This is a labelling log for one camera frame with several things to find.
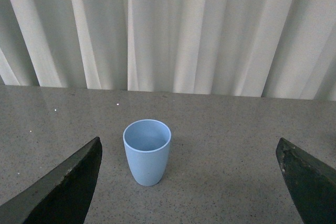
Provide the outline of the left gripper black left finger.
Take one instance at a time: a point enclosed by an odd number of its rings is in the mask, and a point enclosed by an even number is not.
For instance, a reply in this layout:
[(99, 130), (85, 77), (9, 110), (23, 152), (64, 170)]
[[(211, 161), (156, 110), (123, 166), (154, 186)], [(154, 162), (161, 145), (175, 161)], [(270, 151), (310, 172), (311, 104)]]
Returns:
[(1, 223), (84, 223), (99, 175), (99, 137), (1, 205)]

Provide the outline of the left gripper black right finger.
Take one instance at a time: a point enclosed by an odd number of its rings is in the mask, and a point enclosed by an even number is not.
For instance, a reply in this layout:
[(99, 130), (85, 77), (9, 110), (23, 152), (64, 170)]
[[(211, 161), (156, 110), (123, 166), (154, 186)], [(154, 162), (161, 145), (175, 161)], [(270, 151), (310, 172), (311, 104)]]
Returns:
[(276, 157), (303, 223), (335, 223), (335, 169), (285, 138)]

